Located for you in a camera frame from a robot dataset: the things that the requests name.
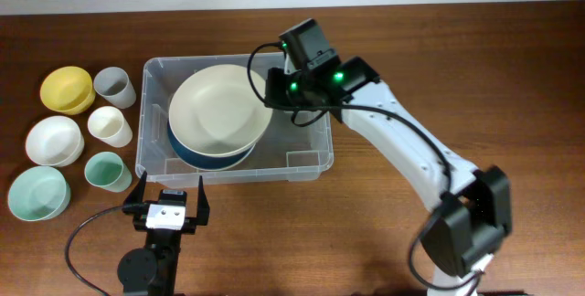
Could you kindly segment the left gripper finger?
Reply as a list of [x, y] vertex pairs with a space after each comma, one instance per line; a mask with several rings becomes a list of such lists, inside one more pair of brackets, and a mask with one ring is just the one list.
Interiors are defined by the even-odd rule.
[[209, 221], [210, 205], [207, 200], [207, 195], [204, 189], [203, 177], [200, 176], [197, 186], [197, 215], [196, 224], [198, 226], [206, 226]]
[[122, 203], [122, 212], [125, 215], [139, 215], [146, 207], [144, 199], [144, 190], [146, 187], [147, 172], [143, 171], [140, 180], [133, 188], [132, 192], [125, 198]]

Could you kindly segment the blue plate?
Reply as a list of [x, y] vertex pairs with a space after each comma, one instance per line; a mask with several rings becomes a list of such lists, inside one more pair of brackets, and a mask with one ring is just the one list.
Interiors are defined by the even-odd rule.
[[178, 141], [171, 129], [170, 123], [167, 124], [167, 137], [175, 154], [180, 159], [182, 159], [190, 166], [206, 171], [220, 171], [229, 169], [230, 167], [244, 161], [254, 149], [254, 146], [252, 146], [249, 148], [249, 150], [246, 150], [243, 153], [234, 154], [228, 157], [211, 157], [208, 155], [196, 153], [192, 150], [189, 150]]

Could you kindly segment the mint green bowl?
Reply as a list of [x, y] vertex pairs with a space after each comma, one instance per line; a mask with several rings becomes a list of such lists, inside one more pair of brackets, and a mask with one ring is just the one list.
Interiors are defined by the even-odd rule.
[[7, 204], [20, 220], [35, 222], [59, 216], [67, 208], [71, 191], [63, 174], [50, 166], [36, 166], [11, 184]]

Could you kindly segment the white bowl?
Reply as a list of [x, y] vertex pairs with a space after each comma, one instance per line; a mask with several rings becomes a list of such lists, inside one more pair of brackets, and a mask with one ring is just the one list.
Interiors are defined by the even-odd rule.
[[25, 150], [35, 164], [64, 167], [80, 157], [84, 146], [85, 140], [75, 121], [65, 116], [51, 116], [29, 131]]

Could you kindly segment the cream plate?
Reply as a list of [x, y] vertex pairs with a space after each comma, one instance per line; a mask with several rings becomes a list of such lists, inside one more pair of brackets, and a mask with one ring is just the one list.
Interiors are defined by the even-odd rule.
[[248, 150], [267, 130], [273, 110], [256, 94], [264, 79], [233, 64], [211, 66], [187, 78], [175, 92], [168, 119], [187, 149], [211, 157]]

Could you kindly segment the yellow bowl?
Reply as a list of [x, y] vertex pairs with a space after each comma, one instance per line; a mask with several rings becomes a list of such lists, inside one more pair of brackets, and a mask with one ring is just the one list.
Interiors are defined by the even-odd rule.
[[96, 92], [88, 71], [67, 66], [47, 75], [41, 84], [39, 95], [48, 109], [65, 115], [77, 115], [91, 106]]

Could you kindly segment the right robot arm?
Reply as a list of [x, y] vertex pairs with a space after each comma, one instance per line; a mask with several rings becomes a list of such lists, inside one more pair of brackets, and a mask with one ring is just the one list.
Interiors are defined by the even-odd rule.
[[409, 270], [430, 295], [475, 295], [487, 265], [512, 232], [510, 181], [484, 171], [426, 130], [365, 60], [342, 61], [313, 19], [289, 28], [275, 46], [285, 55], [270, 69], [266, 106], [297, 114], [331, 113], [379, 150], [430, 213], [409, 247], [422, 246], [432, 280]]

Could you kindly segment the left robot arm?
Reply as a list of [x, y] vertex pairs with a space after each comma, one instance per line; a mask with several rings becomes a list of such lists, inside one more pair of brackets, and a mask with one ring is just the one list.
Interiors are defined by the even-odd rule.
[[202, 179], [193, 217], [186, 214], [185, 191], [164, 189], [157, 200], [145, 200], [146, 179], [143, 173], [122, 205], [123, 213], [133, 217], [134, 229], [146, 234], [145, 242], [122, 257], [117, 275], [124, 295], [173, 295], [181, 238], [208, 224], [210, 205]]

